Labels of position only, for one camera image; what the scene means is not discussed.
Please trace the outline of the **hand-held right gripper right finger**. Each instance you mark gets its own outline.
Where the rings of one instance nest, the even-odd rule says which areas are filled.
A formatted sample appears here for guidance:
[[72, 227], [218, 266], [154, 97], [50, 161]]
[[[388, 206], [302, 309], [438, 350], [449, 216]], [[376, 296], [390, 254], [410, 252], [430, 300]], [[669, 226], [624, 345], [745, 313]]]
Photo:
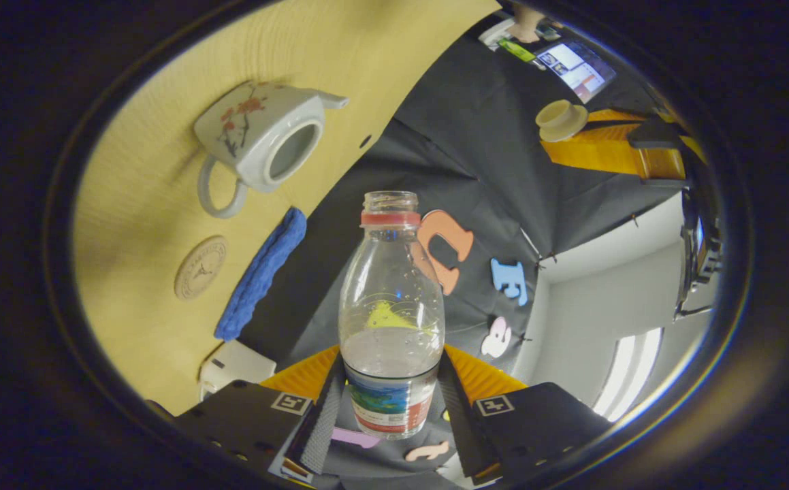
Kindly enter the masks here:
[[529, 387], [447, 345], [438, 384], [463, 473], [474, 484], [552, 487], [612, 424], [553, 382]]

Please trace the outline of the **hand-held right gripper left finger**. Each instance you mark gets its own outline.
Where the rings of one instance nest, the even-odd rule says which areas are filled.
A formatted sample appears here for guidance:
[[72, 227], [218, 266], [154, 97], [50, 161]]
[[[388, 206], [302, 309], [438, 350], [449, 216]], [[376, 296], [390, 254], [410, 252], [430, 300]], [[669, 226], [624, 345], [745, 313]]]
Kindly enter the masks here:
[[345, 381], [334, 345], [263, 382], [232, 381], [174, 422], [264, 480], [313, 480], [323, 472]]

